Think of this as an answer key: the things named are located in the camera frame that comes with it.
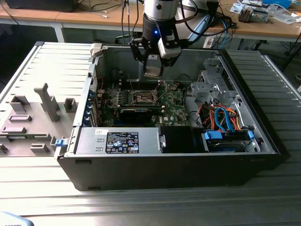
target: circuit board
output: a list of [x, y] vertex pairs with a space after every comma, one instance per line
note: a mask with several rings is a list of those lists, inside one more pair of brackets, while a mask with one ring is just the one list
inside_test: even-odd
[[[182, 89], [175, 83], [112, 84], [98, 95], [100, 126], [158, 127], [186, 126], [189, 118], [182, 105]], [[138, 111], [148, 120], [124, 122], [122, 113]]]

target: warning label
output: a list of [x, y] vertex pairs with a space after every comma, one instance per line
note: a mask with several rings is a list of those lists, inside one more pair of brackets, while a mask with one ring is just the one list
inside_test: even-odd
[[105, 150], [108, 154], [139, 153], [138, 132], [108, 133]]

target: motherboard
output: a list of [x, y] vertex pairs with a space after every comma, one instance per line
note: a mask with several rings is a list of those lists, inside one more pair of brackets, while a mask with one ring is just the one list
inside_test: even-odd
[[189, 125], [183, 90], [176, 82], [120, 80], [98, 90], [97, 110], [99, 126], [103, 127]]

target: sticker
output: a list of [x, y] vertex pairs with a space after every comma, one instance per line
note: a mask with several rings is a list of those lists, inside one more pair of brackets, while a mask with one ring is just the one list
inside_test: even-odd
[[107, 132], [106, 153], [139, 153], [138, 132]]
[[149, 60], [157, 60], [158, 55], [149, 55]]
[[95, 129], [95, 135], [107, 135], [108, 129]]

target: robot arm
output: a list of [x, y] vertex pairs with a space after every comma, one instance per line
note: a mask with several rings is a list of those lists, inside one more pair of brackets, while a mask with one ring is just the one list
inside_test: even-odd
[[[208, 12], [213, 12], [215, 15], [218, 1], [209, 0], [209, 2], [210, 4], [207, 4], [208, 9], [210, 8]], [[164, 67], [173, 66], [182, 49], [187, 48], [191, 44], [187, 39], [179, 39], [175, 25], [186, 22], [191, 17], [177, 21], [175, 15], [177, 14], [178, 6], [179, 0], [144, 1], [142, 37], [130, 41], [135, 60], [143, 63], [143, 73], [146, 73], [147, 70], [146, 65], [149, 54], [159, 55], [161, 60], [159, 76], [161, 76]], [[143, 54], [138, 48], [140, 44], [145, 50]]]

